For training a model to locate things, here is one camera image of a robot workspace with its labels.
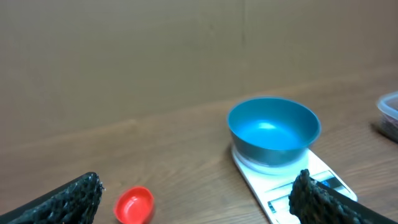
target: white kitchen scale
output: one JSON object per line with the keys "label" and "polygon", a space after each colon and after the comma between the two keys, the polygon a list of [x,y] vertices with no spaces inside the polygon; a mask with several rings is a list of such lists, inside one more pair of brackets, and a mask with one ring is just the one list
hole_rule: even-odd
{"label": "white kitchen scale", "polygon": [[267,167],[246,159],[232,146],[236,166],[256,196],[261,208],[272,224],[300,223],[289,213],[292,184],[302,169],[308,169],[315,180],[357,201],[354,192],[311,150],[301,158],[283,167]]}

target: wood grain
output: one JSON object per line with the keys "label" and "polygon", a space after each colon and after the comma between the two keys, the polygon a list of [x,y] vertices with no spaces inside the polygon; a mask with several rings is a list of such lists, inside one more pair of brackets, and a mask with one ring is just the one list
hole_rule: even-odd
{"label": "wood grain", "polygon": [[[376,100],[398,87],[398,68],[318,80],[258,93],[300,101],[319,116],[312,150],[365,206],[398,221],[398,145],[370,128]],[[155,195],[153,223],[264,223],[234,166],[228,110],[217,101],[0,151],[0,213],[88,171],[106,187],[95,223],[116,223],[118,195],[145,185]]]}

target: blue bowl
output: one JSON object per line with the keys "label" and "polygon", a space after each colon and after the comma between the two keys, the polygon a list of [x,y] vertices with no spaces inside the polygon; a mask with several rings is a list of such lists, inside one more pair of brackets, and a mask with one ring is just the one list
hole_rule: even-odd
{"label": "blue bowl", "polygon": [[271,96],[234,106],[228,114],[228,125],[242,156],[276,167],[299,159],[321,133],[319,119],[310,109]]}

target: plain background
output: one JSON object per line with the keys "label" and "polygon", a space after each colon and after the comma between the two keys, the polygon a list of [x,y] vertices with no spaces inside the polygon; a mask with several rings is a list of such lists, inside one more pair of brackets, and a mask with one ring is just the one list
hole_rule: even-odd
{"label": "plain background", "polygon": [[0,147],[398,62],[396,0],[0,1]]}

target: bowl rim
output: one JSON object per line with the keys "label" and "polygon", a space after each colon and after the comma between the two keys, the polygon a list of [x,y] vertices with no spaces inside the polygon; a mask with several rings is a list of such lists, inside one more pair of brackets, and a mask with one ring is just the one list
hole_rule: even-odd
{"label": "bowl rim", "polygon": [[[231,128],[231,124],[230,124],[230,122],[229,122],[230,117],[231,117],[231,112],[232,112],[233,110],[235,110],[238,106],[242,105],[243,103],[247,103],[247,102],[249,102],[249,101],[255,101],[255,100],[266,100],[266,99],[274,99],[274,100],[288,101],[288,102],[294,103],[294,104],[296,104],[296,105],[299,105],[299,106],[303,107],[304,109],[308,110],[309,112],[311,112],[311,114],[315,117],[315,119],[316,119],[316,121],[317,121],[317,124],[318,124],[318,129],[317,129],[317,131],[315,132],[315,134],[314,134],[308,141],[305,141],[305,143],[302,144],[302,146],[300,146],[300,147],[290,147],[290,148],[284,148],[284,149],[276,149],[276,148],[268,148],[268,147],[267,147],[267,148],[264,148],[264,147],[262,147],[262,146],[258,146],[258,145],[256,145],[256,144],[253,144],[253,143],[251,143],[251,142],[248,142],[248,141],[246,141],[246,140],[243,140],[243,139],[242,139],[238,134],[236,134],[236,132]],[[241,100],[241,101],[239,101],[238,103],[236,103],[231,109],[229,109],[228,115],[227,115],[227,117],[226,117],[226,121],[227,121],[227,124],[228,124],[228,129],[229,129],[229,131],[231,131],[239,140],[245,142],[246,144],[249,144],[249,145],[251,145],[251,146],[254,146],[254,147],[258,147],[258,148],[261,148],[261,149],[275,150],[275,151],[281,151],[281,150],[284,150],[284,151],[291,151],[291,150],[297,150],[297,149],[308,148],[309,145],[313,144],[313,143],[319,138],[319,136],[321,135],[321,131],[322,131],[321,122],[320,122],[318,116],[317,116],[310,108],[306,107],[305,105],[303,105],[303,104],[301,104],[301,103],[299,103],[299,102],[297,102],[297,101],[294,101],[294,100],[291,100],[291,99],[288,99],[288,98],[284,98],[284,97],[281,97],[281,96],[255,96],[255,97],[251,97],[251,98],[246,98],[245,100]]]}

